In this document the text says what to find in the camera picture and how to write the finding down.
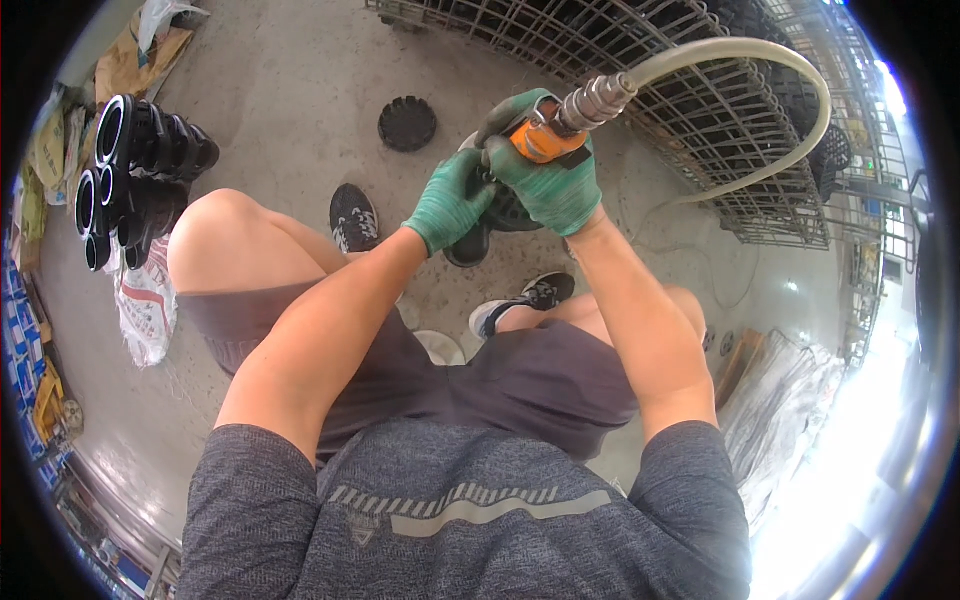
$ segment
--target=sneaker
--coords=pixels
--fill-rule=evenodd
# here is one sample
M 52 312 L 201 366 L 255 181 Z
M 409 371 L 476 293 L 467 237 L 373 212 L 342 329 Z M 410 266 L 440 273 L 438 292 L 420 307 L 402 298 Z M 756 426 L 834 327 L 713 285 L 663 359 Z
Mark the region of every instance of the sneaker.
M 514 306 L 529 306 L 534 310 L 550 310 L 573 296 L 576 281 L 558 271 L 539 276 L 523 288 L 523 293 L 511 300 L 491 300 L 477 306 L 470 315 L 473 335 L 489 340 L 496 334 L 496 323 Z
M 333 242 L 344 254 L 368 252 L 380 243 L 376 209 L 356 185 L 344 183 L 333 193 L 330 230 Z

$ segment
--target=blue box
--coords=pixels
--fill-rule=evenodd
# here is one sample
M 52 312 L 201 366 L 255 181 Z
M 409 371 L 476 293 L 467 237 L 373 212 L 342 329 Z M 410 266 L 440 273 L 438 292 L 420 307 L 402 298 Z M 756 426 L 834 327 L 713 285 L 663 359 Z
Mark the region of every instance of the blue box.
M 30 301 L 26 298 L 8 304 L 8 315 L 13 311 L 15 311 L 15 322 L 17 324 L 13 324 L 11 319 L 11 330 L 16 342 L 16 353 L 30 356 L 31 368 L 34 370 L 34 375 L 39 378 L 46 371 L 47 366 L 43 356 L 43 342 L 40 341 L 40 325 L 36 313 L 30 305 Z
M 24 399 L 31 406 L 36 404 L 36 384 L 39 383 L 39 380 L 34 374 L 30 360 L 27 358 L 22 358 L 16 362 L 16 383 Z
M 27 288 L 12 260 L 3 261 L 3 293 L 18 299 L 27 297 Z
M 9 316 L 11 310 L 14 313 L 12 319 Z M 16 306 L 13 303 L 7 304 L 4 307 L 4 312 L 7 313 L 4 315 L 4 329 L 8 343 L 7 348 L 9 348 L 9 352 L 14 358 L 26 356 L 29 350 L 27 346 L 27 336 L 23 333 L 23 327 L 20 326 L 20 321 L 16 318 Z
M 43 480 L 43 483 L 46 484 L 47 490 L 53 491 L 53 488 L 57 486 L 57 482 L 60 480 L 60 477 L 57 475 L 57 470 L 50 463 L 44 463 L 40 467 L 40 479 Z

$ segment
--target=left hand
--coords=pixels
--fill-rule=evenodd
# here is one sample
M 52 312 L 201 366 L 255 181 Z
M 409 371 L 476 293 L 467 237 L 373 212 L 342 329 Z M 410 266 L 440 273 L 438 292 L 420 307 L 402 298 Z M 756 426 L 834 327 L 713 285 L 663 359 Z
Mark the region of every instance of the left hand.
M 427 256 L 467 235 L 493 202 L 493 184 L 486 184 L 467 197 L 467 180 L 480 166 L 481 155 L 479 150 L 467 148 L 441 162 L 427 182 L 414 214 L 400 224 L 420 235 Z

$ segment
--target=brown paper sack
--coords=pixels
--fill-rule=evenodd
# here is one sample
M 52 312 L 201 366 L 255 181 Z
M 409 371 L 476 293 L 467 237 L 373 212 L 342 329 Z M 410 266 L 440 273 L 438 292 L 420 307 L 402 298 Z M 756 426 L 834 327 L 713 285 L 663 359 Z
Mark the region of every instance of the brown paper sack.
M 109 102 L 117 94 L 139 96 L 145 92 L 193 35 L 191 31 L 171 27 L 166 39 L 158 40 L 145 56 L 137 47 L 141 12 L 142 9 L 136 12 L 127 29 L 97 61 L 94 83 L 98 105 Z

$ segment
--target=metal wire rack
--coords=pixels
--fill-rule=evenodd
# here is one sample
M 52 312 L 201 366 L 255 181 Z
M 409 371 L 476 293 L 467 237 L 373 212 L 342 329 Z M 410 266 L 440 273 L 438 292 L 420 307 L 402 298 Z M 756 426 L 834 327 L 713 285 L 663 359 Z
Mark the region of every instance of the metal wire rack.
M 680 44 L 731 34 L 706 3 L 695 0 L 364 1 L 385 23 L 461 34 L 566 84 L 628 69 Z M 772 164 L 799 145 L 794 124 L 765 82 L 769 72 L 763 61 L 704 62 L 641 90 L 621 118 L 667 164 L 707 190 Z M 743 243 L 829 248 L 819 186 L 806 159 L 708 205 L 721 227 Z

